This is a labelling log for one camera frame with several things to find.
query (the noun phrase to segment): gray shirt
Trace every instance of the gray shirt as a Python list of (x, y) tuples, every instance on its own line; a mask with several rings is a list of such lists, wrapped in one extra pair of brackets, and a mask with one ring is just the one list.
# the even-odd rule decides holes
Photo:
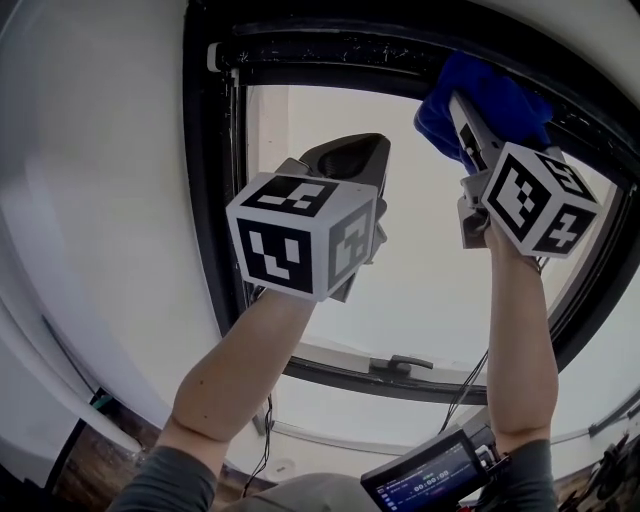
[[(549, 441), (533, 441), (511, 454), (509, 468), (482, 491), (476, 510), (557, 510)], [(109, 512), (206, 512), (216, 479), (200, 461), (180, 450), (159, 447), (120, 493)], [(312, 474), (241, 500), (225, 512), (376, 512), (353, 477)]]

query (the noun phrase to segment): black cable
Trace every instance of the black cable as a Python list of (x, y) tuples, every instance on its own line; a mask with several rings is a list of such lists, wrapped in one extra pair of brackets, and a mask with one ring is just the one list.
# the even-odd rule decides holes
[(67, 361), (69, 361), (69, 364), (71, 364), (72, 368), (76, 371), (76, 373), (78, 374), (78, 377), (80, 377), (80, 380), (84, 383), (85, 386), (87, 386), (87, 389), (91, 392), (91, 394), (93, 395), (93, 398), (96, 398), (96, 391), (93, 389), (91, 384), (89, 384), (85, 376), (82, 374), (82, 372), (80, 371), (80, 368), (78, 368), (78, 366), (74, 362), (69, 352), (67, 352), (67, 349), (63, 345), (62, 341), (60, 340), (60, 338), (58, 338), (58, 333), (53, 329), (53, 326), (49, 323), (49, 320), (47, 320), (45, 316), (42, 316), (41, 318), (42, 318), (42, 323), (44, 323), (44, 326), (49, 331), (49, 334), (51, 334), (53, 341), (56, 343), (56, 345), (58, 345), (58, 348), (64, 354)]
[(260, 286), (260, 285), (256, 285), (253, 287), (253, 290), (251, 291), (251, 294), (249, 295), (249, 305), (251, 306), (251, 304), (253, 304), (255, 301), (257, 301), (260, 296), (264, 293), (265, 291), (265, 287), (264, 286)]
[(549, 258), (541, 258), (541, 260), (542, 261), (539, 262), (539, 265), (540, 265), (540, 273), (542, 274), (544, 267), (546, 267), (547, 263), (549, 263)]
[(267, 408), (267, 412), (264, 415), (264, 429), (266, 432), (265, 442), (264, 442), (264, 452), (262, 454), (262, 458), (258, 461), (256, 468), (251, 473), (249, 480), (247, 480), (247, 483), (245, 484), (244, 489), (242, 490), (242, 498), (245, 498), (247, 496), (247, 491), (249, 490), (249, 486), (251, 485), (251, 482), (253, 482), (255, 477), (258, 476), (258, 474), (260, 474), (267, 467), (267, 462), (269, 461), (269, 455), (271, 454), (271, 425), (272, 425), (271, 418), (273, 417), (273, 402), (271, 400), (271, 395), (269, 395), (269, 397), (267, 398), (267, 401), (269, 402), (269, 407)]
[(478, 378), (478, 375), (480, 375), (480, 372), (482, 371), (482, 368), (484, 367), (485, 363), (487, 362), (488, 357), (489, 357), (489, 350), (487, 350), (484, 353), (484, 355), (480, 358), (480, 361), (478, 361), (478, 364), (471, 371), (469, 376), (462, 383), (462, 385), (460, 386), (460, 388), (458, 389), (456, 394), (451, 399), (451, 402), (449, 404), (449, 409), (447, 410), (447, 415), (445, 416), (444, 422), (442, 423), (442, 427), (440, 428), (440, 432), (438, 432), (439, 434), (441, 432), (443, 432), (447, 428), (447, 425), (449, 424), (449, 421), (451, 420), (451, 418), (453, 417), (453, 414), (455, 413), (456, 409), (458, 408), (458, 405), (460, 405), (460, 402), (462, 402), (462, 400), (464, 400), (464, 397), (467, 395), (469, 389), (471, 388), (473, 383)]

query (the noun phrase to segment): black window frame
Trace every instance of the black window frame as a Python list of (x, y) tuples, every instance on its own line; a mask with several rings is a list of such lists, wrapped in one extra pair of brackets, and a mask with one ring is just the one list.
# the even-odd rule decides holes
[[(246, 309), (225, 206), (246, 184), (246, 88), (322, 85), (421, 100), (452, 50), (501, 67), (554, 108), (554, 144), (617, 185), (584, 265), (549, 322), (559, 370), (611, 313), (640, 263), (640, 112), (577, 55), (533, 28), (470, 2), (427, 14), (397, 2), (392, 12), (349, 2), (269, 4), (242, 10), (192, 0), (185, 16), (183, 111), (191, 202), (202, 264), (224, 336)], [(458, 384), (362, 373), (292, 357), (285, 374), (351, 391), (448, 403)], [(473, 386), (464, 403), (485, 404)]]

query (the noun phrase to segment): gray sleeve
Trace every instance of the gray sleeve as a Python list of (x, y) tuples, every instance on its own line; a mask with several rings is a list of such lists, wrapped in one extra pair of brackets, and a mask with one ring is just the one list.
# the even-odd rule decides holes
[(111, 503), (108, 512), (207, 512), (216, 478), (202, 462), (160, 446)]
[(558, 510), (549, 441), (532, 441), (514, 451), (511, 465), (482, 491), (477, 510)]

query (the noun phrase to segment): display screen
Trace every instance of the display screen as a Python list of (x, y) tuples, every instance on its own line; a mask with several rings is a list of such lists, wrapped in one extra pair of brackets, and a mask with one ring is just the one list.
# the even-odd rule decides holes
[(439, 500), (473, 480), (478, 471), (461, 443), (376, 488), (388, 510), (408, 512)]

